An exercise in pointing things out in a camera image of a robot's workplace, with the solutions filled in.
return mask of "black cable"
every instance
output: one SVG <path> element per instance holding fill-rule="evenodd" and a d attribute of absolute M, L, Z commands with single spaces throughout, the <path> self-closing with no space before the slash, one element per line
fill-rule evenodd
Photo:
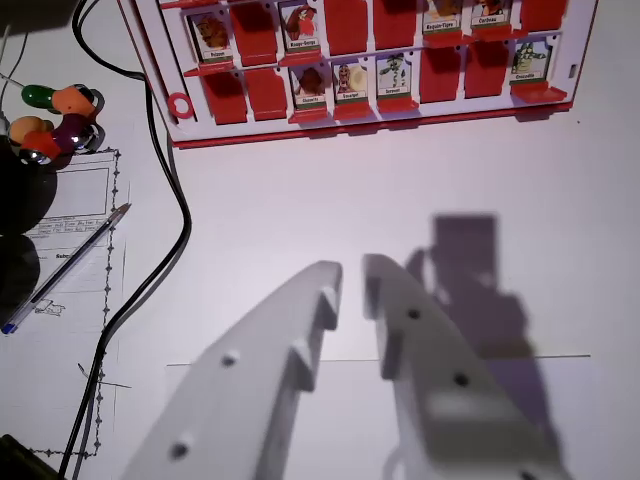
<path fill-rule="evenodd" d="M 18 59 L 16 60 L 16 63 L 13 65 L 13 68 L 11 69 L 11 71 L 7 74 L 7 77 L 11 78 L 13 77 L 13 74 L 16 73 L 16 70 L 18 69 L 18 65 L 20 65 L 20 62 L 22 61 L 22 56 L 24 55 L 24 51 L 27 48 L 28 38 L 29 38 L 29 32 L 26 32 L 24 34 L 24 38 L 22 39 L 22 47 L 20 47 L 20 53 L 18 54 Z M 9 85 L 9 82 L 7 80 L 0 80 L 0 81 L 4 82 L 4 85 L 2 86 L 2 91 L 0 91 L 0 122 L 1 122 L 3 121 L 2 119 L 5 118 L 4 114 L 2 113 L 2 104 L 4 103 L 4 94 L 7 91 L 7 85 Z"/>
<path fill-rule="evenodd" d="M 153 94 L 151 92 L 151 87 L 145 77 L 145 75 L 141 72 L 134 72 L 130 70 L 124 70 L 122 68 L 116 67 L 111 63 L 100 58 L 91 48 L 87 45 L 87 43 L 82 38 L 82 31 L 80 25 L 80 16 L 82 13 L 82 9 L 84 8 L 87 0 L 80 0 L 78 3 L 72 18 L 72 30 L 73 34 L 78 41 L 78 44 L 82 49 L 97 63 L 102 65 L 109 70 L 112 70 L 120 75 L 124 75 L 125 77 L 141 80 L 145 82 L 145 104 L 147 110 L 147 122 L 149 123 L 149 134 L 151 135 L 151 143 L 153 144 L 153 149 L 158 156 L 158 160 L 160 161 L 160 166 L 162 167 L 162 171 L 169 182 L 169 186 L 171 187 L 171 191 L 173 192 L 178 205 L 180 206 L 180 211 L 182 213 L 183 225 L 182 231 L 180 232 L 180 236 L 178 240 L 175 242 L 169 253 L 165 255 L 162 261 L 158 264 L 158 266 L 151 272 L 151 274 L 140 284 L 140 286 L 136 289 L 136 291 L 129 297 L 129 299 L 120 307 L 120 309 L 116 312 L 116 314 L 109 320 L 104 330 L 100 335 L 100 339 L 98 340 L 98 345 L 96 346 L 96 351 L 93 357 L 93 363 L 91 365 L 91 370 L 89 371 L 89 378 L 87 379 L 87 385 L 85 386 L 84 394 L 82 396 L 82 401 L 80 403 L 80 407 L 78 408 L 78 413 L 76 415 L 75 422 L 73 424 L 73 428 L 71 430 L 71 434 L 69 435 L 69 441 L 67 442 L 67 447 L 64 452 L 64 456 L 62 457 L 62 462 L 60 464 L 60 469 L 58 471 L 58 478 L 64 479 L 64 475 L 67 471 L 67 467 L 69 465 L 69 461 L 71 460 L 71 455 L 73 452 L 73 447 L 78 438 L 78 433 L 80 431 L 80 426 L 82 425 L 82 421 L 87 410 L 87 406 L 89 401 L 93 395 L 95 386 L 98 383 L 98 376 L 100 373 L 100 366 L 102 364 L 102 360 L 106 353 L 107 345 L 111 340 L 111 337 L 122 324 L 122 317 L 127 313 L 127 311 L 136 303 L 136 301 L 140 298 L 142 294 L 144 294 L 145 290 L 149 288 L 156 280 L 156 278 L 165 270 L 167 265 L 169 265 L 176 256 L 178 252 L 180 252 L 186 246 L 189 241 L 189 237 L 191 235 L 191 214 L 189 212 L 189 206 L 187 205 L 187 201 L 182 194 L 182 191 L 176 182 L 167 161 L 162 153 L 162 147 L 160 145 L 160 141 L 158 140 L 158 133 L 156 132 L 155 119 L 153 116 Z"/>

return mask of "green bead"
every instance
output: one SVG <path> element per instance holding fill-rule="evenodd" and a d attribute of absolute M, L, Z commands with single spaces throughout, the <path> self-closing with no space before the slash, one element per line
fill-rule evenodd
<path fill-rule="evenodd" d="M 35 108 L 53 108 L 53 97 L 55 90 L 42 85 L 26 85 L 22 89 L 22 100 L 27 105 Z"/>

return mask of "red ring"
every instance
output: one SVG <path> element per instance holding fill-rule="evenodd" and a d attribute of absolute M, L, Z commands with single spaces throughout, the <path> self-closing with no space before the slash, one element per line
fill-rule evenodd
<path fill-rule="evenodd" d="M 184 100 L 185 102 L 187 102 L 187 106 L 189 108 L 186 112 L 178 111 L 178 109 L 176 108 L 176 100 Z M 172 93 L 171 95 L 169 95 L 169 111 L 176 117 L 182 118 L 183 120 L 193 117 L 193 104 L 191 103 L 191 99 L 184 93 Z"/>

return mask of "guess who game board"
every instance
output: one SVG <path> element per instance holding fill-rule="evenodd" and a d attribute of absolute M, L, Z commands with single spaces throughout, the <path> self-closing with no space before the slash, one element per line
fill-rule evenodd
<path fill-rule="evenodd" d="M 573 105 L 597 0 L 120 0 L 175 145 Z"/>

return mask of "paper sheet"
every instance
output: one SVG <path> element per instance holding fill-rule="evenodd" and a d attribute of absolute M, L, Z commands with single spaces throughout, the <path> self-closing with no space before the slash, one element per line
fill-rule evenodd
<path fill-rule="evenodd" d="M 119 152 L 109 149 L 74 156 L 57 172 L 53 203 L 45 218 L 26 233 L 40 262 L 38 286 L 114 208 L 127 202 L 129 183 L 119 169 L 121 162 Z M 13 435 L 56 469 L 86 383 L 78 364 L 89 370 L 100 332 L 122 302 L 124 258 L 124 237 L 115 229 L 15 333 L 0 337 L 0 434 Z M 113 430 L 115 388 L 99 385 L 96 390 L 83 478 L 91 478 L 90 459 L 99 458 Z"/>

